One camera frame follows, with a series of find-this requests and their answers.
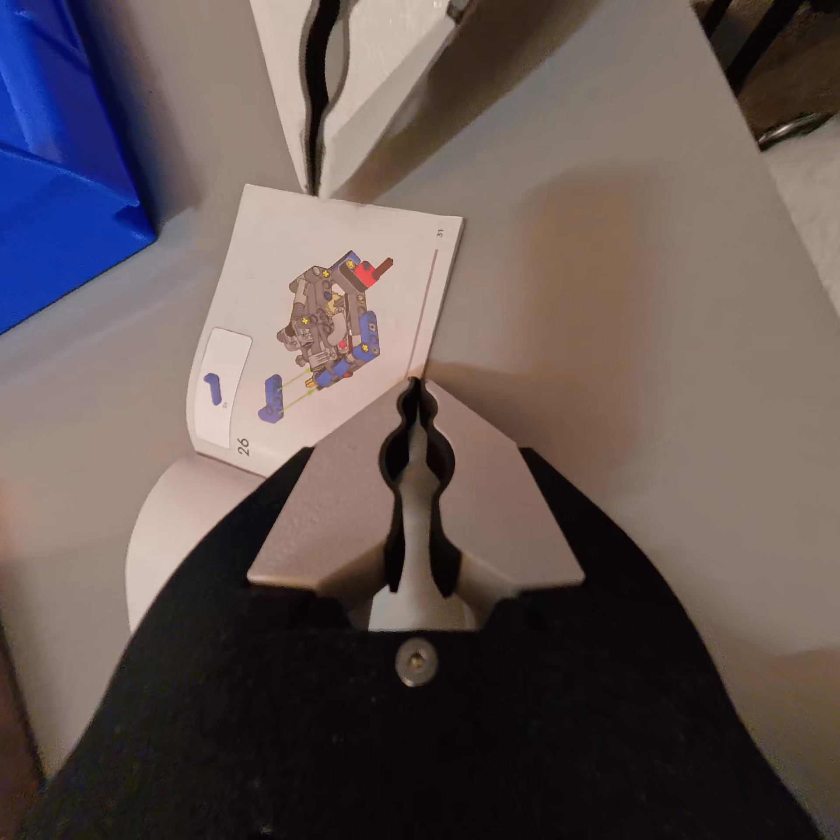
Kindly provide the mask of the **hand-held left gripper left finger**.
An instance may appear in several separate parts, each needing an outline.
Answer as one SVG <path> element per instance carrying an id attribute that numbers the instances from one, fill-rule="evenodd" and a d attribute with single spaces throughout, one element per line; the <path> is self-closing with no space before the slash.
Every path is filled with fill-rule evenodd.
<path id="1" fill-rule="evenodd" d="M 404 380 L 320 440 L 248 570 L 253 585 L 396 591 L 405 562 L 399 481 L 415 381 Z"/>

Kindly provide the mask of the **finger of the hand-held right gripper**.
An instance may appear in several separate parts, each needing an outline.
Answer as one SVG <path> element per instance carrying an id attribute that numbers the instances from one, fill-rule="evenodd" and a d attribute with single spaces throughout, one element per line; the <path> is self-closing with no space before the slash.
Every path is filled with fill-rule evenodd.
<path id="1" fill-rule="evenodd" d="M 339 75 L 318 128 L 318 196 L 360 169 L 455 36 L 459 2 L 342 2 Z"/>
<path id="2" fill-rule="evenodd" d="M 317 1 L 251 1 L 259 45 L 294 172 L 301 190 L 316 192 L 317 137 L 306 57 Z"/>

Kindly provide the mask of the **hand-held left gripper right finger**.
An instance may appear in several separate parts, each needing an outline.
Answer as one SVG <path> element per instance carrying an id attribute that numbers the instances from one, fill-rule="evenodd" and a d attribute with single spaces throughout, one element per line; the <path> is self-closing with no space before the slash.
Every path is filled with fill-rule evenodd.
<path id="1" fill-rule="evenodd" d="M 443 596 L 492 611 L 585 573 L 520 447 L 435 382 L 420 383 L 427 466 L 437 478 L 429 562 Z"/>

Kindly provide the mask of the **lego instruction booklet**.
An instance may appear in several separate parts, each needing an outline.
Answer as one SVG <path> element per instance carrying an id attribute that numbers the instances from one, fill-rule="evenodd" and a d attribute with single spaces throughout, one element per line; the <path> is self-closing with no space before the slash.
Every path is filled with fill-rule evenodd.
<path id="1" fill-rule="evenodd" d="M 220 519 L 303 448 L 427 367 L 465 220 L 246 185 L 196 347 L 192 450 L 129 541 L 135 633 Z"/>

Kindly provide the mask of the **large blue plastic bin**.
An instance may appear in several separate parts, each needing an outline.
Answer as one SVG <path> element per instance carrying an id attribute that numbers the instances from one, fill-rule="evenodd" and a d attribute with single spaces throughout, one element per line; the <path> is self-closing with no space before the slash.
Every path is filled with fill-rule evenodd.
<path id="1" fill-rule="evenodd" d="M 78 2 L 1 2 L 1 332 L 157 232 Z"/>

